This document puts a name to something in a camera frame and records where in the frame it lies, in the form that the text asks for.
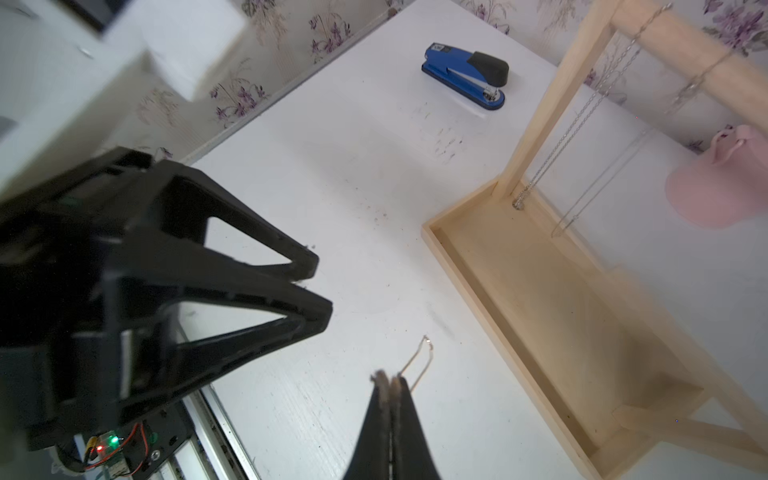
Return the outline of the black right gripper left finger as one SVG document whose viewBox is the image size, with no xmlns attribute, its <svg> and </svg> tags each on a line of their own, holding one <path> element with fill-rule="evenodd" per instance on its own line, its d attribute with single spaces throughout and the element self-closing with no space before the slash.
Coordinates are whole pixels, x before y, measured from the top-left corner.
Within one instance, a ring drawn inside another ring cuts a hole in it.
<svg viewBox="0 0 768 480">
<path fill-rule="evenodd" d="M 371 381 L 372 394 L 344 480 L 390 478 L 390 380 L 384 370 L 378 370 Z"/>
</svg>

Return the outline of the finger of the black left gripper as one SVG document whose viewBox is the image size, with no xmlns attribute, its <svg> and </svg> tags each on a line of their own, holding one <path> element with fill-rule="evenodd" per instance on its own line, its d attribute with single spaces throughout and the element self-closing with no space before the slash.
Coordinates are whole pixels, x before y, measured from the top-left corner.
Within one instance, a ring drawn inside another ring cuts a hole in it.
<svg viewBox="0 0 768 480">
<path fill-rule="evenodd" d="M 283 264 L 260 265 L 261 271 L 290 281 L 315 275 L 319 265 L 317 254 L 259 216 L 202 171 L 162 161 L 149 169 L 149 178 L 157 189 L 154 198 L 160 201 L 163 232 L 202 245 L 208 220 L 215 218 L 287 259 Z"/>
</svg>

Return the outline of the pink pen holder cup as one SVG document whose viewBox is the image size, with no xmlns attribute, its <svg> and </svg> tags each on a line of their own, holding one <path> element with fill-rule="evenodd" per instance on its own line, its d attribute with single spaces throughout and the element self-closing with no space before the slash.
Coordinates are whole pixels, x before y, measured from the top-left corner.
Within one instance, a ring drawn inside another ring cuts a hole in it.
<svg viewBox="0 0 768 480">
<path fill-rule="evenodd" d="M 718 132 L 695 162 L 673 171 L 665 195 L 689 223 L 720 230 L 767 212 L 767 138 L 739 125 Z"/>
</svg>

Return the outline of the aluminium mounting rail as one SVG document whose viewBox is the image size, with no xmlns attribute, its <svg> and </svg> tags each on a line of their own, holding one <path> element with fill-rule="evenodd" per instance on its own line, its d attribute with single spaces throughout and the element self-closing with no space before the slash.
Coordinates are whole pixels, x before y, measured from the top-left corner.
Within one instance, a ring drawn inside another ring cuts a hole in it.
<svg viewBox="0 0 768 480">
<path fill-rule="evenodd" d="M 261 478 L 211 386 L 202 387 L 183 402 L 193 423 L 193 434 L 153 479 Z"/>
</svg>

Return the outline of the wooden jewelry display stand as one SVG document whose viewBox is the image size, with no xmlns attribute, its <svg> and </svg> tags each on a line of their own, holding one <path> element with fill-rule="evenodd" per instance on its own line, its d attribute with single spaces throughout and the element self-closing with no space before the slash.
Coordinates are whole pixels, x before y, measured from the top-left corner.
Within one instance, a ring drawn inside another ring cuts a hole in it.
<svg viewBox="0 0 768 480">
<path fill-rule="evenodd" d="M 662 200 L 671 150 L 657 146 L 605 209 L 567 229 L 558 224 L 567 189 L 628 131 L 627 115 L 607 114 L 561 180 L 524 177 L 618 33 L 683 73 L 718 52 L 653 1 L 597 2 L 502 174 L 426 222 L 424 240 L 584 478 L 617 479 L 661 442 L 765 472 L 767 411 L 697 334 L 706 301 L 736 304 L 729 285 L 755 295 L 765 324 L 767 271 L 748 277 L 727 261 L 714 288 L 673 308 L 703 262 Z"/>
</svg>

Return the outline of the blue black stapler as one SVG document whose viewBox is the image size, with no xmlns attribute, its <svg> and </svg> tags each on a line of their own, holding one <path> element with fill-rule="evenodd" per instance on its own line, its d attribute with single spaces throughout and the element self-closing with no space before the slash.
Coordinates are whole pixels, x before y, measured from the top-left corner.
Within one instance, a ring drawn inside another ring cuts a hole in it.
<svg viewBox="0 0 768 480">
<path fill-rule="evenodd" d="M 425 51 L 423 73 L 485 110 L 499 110 L 506 97 L 509 65 L 491 55 L 432 43 Z"/>
</svg>

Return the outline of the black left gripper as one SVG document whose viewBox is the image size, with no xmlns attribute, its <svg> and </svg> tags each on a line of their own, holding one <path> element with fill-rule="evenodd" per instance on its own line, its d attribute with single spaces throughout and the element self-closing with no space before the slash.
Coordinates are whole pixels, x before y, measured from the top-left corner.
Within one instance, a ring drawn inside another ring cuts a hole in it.
<svg viewBox="0 0 768 480">
<path fill-rule="evenodd" d="M 175 239 L 180 167 L 120 149 L 1 209 L 1 411 L 32 450 L 136 422 L 322 333 L 298 244 L 254 265 Z"/>
</svg>

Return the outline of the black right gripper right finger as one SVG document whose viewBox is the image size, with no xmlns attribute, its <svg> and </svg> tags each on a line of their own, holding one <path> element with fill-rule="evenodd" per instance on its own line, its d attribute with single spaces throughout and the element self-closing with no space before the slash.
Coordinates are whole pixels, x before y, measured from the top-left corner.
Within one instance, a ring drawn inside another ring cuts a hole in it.
<svg viewBox="0 0 768 480">
<path fill-rule="evenodd" d="M 440 480 L 405 378 L 390 382 L 391 478 Z"/>
</svg>

